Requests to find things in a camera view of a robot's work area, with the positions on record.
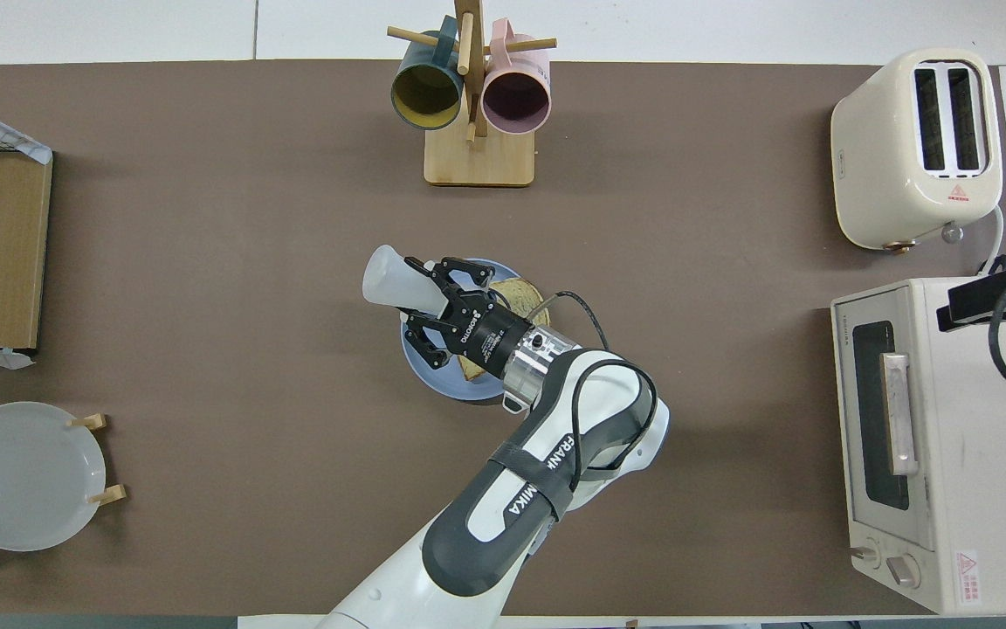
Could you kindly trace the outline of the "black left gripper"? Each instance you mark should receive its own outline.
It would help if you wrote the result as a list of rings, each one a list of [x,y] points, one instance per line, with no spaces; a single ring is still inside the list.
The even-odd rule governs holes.
[[[478,259],[444,256],[422,261],[406,256],[414,307],[446,307],[446,314],[403,310],[404,338],[432,370],[439,370],[452,356],[463,356],[502,379],[506,367],[534,324],[503,304],[488,298],[486,291],[496,267]]]

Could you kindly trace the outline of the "white seasoning bottle blue cap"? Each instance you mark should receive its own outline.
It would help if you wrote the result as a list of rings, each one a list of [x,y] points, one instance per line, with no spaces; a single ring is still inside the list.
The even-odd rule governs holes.
[[[391,245],[380,245],[372,253],[361,289],[368,302],[427,315],[441,315],[450,304],[432,279],[431,269],[412,266]]]

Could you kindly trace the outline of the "toasted bread slice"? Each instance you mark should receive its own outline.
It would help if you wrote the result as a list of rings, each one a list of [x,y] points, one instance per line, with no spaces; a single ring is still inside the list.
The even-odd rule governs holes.
[[[515,278],[503,281],[493,281],[488,286],[495,292],[499,292],[506,299],[508,309],[511,309],[517,315],[520,315],[520,317],[527,318],[534,325],[543,327],[551,325],[550,314],[548,314],[547,309],[539,312],[537,315],[531,315],[534,308],[538,307],[544,300],[534,284],[519,278],[519,276],[515,276]],[[486,374],[486,370],[483,367],[468,361],[464,356],[458,356],[458,363],[466,382],[475,381],[479,376]]]

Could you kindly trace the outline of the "blue round plate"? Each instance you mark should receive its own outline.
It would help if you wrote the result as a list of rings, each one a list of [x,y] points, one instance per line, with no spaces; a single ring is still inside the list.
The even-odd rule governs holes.
[[[503,281],[519,276],[511,267],[503,266],[502,263],[491,261],[490,259],[474,259],[486,261],[491,266],[496,267],[496,275],[493,281]],[[406,334],[406,326],[402,325],[400,340],[402,340],[404,358],[406,358],[409,368],[414,371],[420,381],[433,391],[442,394],[443,397],[478,404],[490,404],[493,399],[503,397],[502,381],[491,374],[486,373],[476,378],[475,381],[466,382],[458,363],[458,356],[452,356],[450,362],[443,368],[432,370],[420,358],[420,355],[415,353],[414,349],[409,345],[408,340],[404,338],[404,334]]]

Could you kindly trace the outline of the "wooden mug tree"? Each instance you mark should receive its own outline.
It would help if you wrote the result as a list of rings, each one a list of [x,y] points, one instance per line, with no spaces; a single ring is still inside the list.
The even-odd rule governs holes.
[[[458,20],[458,72],[464,77],[460,111],[455,120],[439,130],[417,128],[424,132],[424,181],[434,186],[526,187],[534,182],[538,130],[511,135],[487,122],[480,108],[480,96],[490,58],[492,24],[484,24],[482,0],[452,0],[452,7],[454,12],[446,16]],[[438,43],[426,31],[407,31],[391,25],[387,33],[407,45],[411,41]],[[556,48],[556,39],[534,37],[532,41],[508,44],[507,48],[512,52],[534,49],[550,52]]]

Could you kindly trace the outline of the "white toaster oven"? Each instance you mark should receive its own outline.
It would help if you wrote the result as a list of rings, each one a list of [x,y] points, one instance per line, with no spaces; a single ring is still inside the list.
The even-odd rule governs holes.
[[[941,616],[1006,616],[1006,381],[940,329],[961,278],[830,304],[851,567]]]

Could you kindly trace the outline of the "cream two-slot toaster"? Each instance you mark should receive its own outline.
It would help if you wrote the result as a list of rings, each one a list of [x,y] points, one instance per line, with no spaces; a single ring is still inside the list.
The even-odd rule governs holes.
[[[836,219],[855,246],[905,252],[959,239],[1003,194],[996,90],[968,49],[901,53],[830,115]]]

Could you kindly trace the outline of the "dark teal mug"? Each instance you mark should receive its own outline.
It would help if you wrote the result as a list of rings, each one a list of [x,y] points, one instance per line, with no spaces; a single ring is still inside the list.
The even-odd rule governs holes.
[[[439,31],[427,31],[436,44],[411,41],[390,89],[394,109],[420,130],[439,130],[455,120],[464,77],[458,72],[458,20],[444,17]]]

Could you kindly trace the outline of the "pink mug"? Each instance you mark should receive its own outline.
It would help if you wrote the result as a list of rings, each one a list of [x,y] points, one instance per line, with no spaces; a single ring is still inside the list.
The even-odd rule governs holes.
[[[488,123],[502,133],[532,133],[547,122],[552,108],[550,57],[547,49],[510,51],[508,44],[534,37],[513,31],[507,17],[492,23],[486,82],[480,108]]]

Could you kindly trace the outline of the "brown table mat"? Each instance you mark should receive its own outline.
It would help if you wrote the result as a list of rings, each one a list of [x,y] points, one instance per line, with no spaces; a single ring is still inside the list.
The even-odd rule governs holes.
[[[890,616],[851,566],[831,300],[973,271],[838,230],[831,108],[870,66],[562,63],[525,190],[432,187],[392,61],[0,66],[55,151],[39,353],[0,404],[103,411],[128,498],[0,552],[0,613],[320,614],[519,418],[411,373],[361,276],[389,244],[568,289],[655,379],[653,465],[567,514],[512,616]]]

